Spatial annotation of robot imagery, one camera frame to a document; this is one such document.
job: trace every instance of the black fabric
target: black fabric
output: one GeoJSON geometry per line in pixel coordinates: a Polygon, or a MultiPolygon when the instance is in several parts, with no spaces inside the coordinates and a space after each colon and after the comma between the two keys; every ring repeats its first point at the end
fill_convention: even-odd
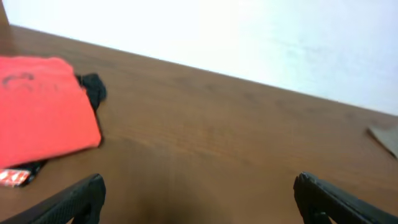
{"type": "Polygon", "coordinates": [[[106,88],[96,73],[88,75],[75,75],[80,86],[86,88],[86,94],[90,99],[94,111],[100,106],[100,102],[106,98],[106,88]]]}
{"type": "MultiPolygon", "coordinates": [[[[91,73],[88,75],[75,75],[75,76],[80,86],[83,86],[86,89],[87,97],[90,100],[91,107],[95,112],[100,106],[100,103],[106,98],[106,88],[104,86],[104,83],[101,81],[97,73],[91,73]]],[[[15,167],[11,167],[10,169],[33,171],[34,168],[36,171],[34,175],[36,175],[36,173],[38,173],[40,168],[43,167],[47,161],[48,160],[43,160],[40,162],[29,162],[26,164],[21,164],[15,167]]]]}

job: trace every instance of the white wall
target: white wall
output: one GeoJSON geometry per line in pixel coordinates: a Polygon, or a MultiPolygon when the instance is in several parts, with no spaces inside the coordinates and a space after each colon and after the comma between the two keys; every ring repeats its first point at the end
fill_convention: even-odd
{"type": "Polygon", "coordinates": [[[396,0],[3,0],[11,24],[398,115],[396,0]]]}

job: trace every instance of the wood grain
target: wood grain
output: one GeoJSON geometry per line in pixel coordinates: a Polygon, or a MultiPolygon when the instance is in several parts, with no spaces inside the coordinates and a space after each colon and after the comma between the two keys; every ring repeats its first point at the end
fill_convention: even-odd
{"type": "Polygon", "coordinates": [[[101,223],[301,223],[304,170],[398,215],[398,162],[366,134],[396,117],[19,27],[0,43],[98,72],[109,93],[103,145],[0,189],[0,220],[100,173],[101,223]]]}

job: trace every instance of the folded red cloth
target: folded red cloth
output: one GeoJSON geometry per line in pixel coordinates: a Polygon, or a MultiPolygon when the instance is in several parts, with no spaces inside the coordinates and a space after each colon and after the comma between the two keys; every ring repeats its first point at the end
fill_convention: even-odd
{"type": "Polygon", "coordinates": [[[0,168],[96,147],[101,134],[72,67],[0,57],[0,168]]]}

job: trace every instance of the wooden desk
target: wooden desk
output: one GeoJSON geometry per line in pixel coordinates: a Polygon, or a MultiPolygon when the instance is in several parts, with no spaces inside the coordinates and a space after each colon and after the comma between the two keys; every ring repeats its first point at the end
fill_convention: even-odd
{"type": "Polygon", "coordinates": [[[303,170],[398,215],[398,161],[365,132],[396,117],[18,27],[0,53],[62,57],[109,93],[104,144],[1,188],[0,220],[100,173],[102,223],[301,223],[303,170]]]}

